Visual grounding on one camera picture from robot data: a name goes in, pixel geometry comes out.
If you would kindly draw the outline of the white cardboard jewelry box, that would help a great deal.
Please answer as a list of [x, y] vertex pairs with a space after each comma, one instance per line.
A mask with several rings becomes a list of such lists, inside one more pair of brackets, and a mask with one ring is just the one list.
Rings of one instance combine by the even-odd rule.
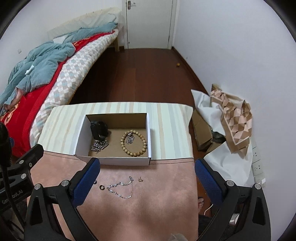
[[[91, 131], [93, 121], [102, 121], [107, 125], [105, 148], [100, 151]], [[134, 134], [134, 141], [128, 145], [125, 138], [129, 132]], [[152, 157], [149, 114], [87, 114], [80, 125], [74, 155], [86, 163], [95, 157], [102, 165], [148, 166]]]

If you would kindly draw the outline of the white sheet pile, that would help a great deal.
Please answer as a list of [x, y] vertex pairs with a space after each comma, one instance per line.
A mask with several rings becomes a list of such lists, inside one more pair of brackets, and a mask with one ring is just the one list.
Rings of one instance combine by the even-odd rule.
[[[221, 124], [222, 110], [217, 103], [210, 101], [210, 95], [201, 91], [191, 91], [195, 103], [195, 109], [212, 128], [225, 137], [225, 131]], [[232, 180], [239, 186], [250, 187], [254, 184], [252, 173], [252, 145], [249, 144], [247, 154], [242, 157], [238, 153], [231, 153], [227, 143], [223, 143], [213, 151], [205, 155], [204, 160], [209, 166], [219, 172], [225, 180]]]

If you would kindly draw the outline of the white power strip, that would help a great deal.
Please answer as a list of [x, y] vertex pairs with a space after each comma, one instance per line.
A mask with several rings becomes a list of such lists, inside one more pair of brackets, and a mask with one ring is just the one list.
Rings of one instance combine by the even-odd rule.
[[260, 184], [262, 187], [266, 186], [265, 173], [263, 171], [263, 164], [261, 161], [260, 151], [258, 149], [257, 143], [254, 137], [251, 137], [250, 143], [252, 145], [252, 173], [254, 176], [254, 181]]

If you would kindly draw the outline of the pink striped table cloth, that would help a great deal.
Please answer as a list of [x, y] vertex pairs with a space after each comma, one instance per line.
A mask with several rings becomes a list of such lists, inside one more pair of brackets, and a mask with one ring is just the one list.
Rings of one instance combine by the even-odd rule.
[[56, 186], [85, 163], [74, 156], [87, 114], [148, 113], [152, 159], [148, 166], [102, 166], [79, 213], [99, 240], [198, 238], [198, 190], [189, 122], [184, 104], [102, 102], [53, 108], [39, 143], [43, 158], [32, 168], [34, 183]]

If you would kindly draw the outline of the brown cardboard box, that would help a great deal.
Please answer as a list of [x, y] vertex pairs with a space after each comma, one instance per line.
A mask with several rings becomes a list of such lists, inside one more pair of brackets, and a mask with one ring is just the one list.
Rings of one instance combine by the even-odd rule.
[[208, 154], [226, 142], [224, 135], [214, 132], [196, 109], [192, 114], [192, 123], [198, 151]]

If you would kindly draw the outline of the beige geometric patterned cloth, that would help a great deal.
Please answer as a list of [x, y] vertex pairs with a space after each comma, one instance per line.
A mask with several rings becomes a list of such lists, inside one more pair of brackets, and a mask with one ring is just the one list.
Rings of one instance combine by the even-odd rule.
[[210, 101], [221, 107], [221, 124], [230, 152], [245, 157], [252, 136], [252, 113], [249, 103], [224, 92], [216, 84], [211, 87]]

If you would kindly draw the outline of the bed with red blanket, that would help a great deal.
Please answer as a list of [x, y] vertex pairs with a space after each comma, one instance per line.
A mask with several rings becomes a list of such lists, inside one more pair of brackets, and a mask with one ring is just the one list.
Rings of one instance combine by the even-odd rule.
[[62, 43], [68, 33], [80, 28], [117, 23], [117, 27], [110, 33], [96, 34], [74, 42], [74, 55], [59, 64], [49, 84], [23, 95], [7, 112], [1, 112], [1, 122], [8, 129], [14, 157], [21, 157], [38, 142], [52, 109], [69, 104], [92, 65], [117, 41], [121, 16], [122, 12], [117, 7], [100, 9], [49, 30], [48, 41]]

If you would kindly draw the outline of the blue-grey quilt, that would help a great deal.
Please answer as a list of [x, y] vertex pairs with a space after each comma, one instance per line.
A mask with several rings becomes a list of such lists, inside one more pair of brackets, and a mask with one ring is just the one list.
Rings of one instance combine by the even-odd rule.
[[1, 112], [7, 112], [23, 95], [49, 84], [59, 64], [74, 55], [74, 42], [110, 33], [116, 27], [117, 23], [109, 22], [95, 28], [80, 28], [68, 33], [62, 43], [48, 41], [32, 49], [10, 73], [8, 85], [1, 94]]

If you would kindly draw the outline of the white door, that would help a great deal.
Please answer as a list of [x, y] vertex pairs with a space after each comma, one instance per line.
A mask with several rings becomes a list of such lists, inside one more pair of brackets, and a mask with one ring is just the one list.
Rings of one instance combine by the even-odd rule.
[[123, 1], [127, 49], [171, 49], [178, 1]]

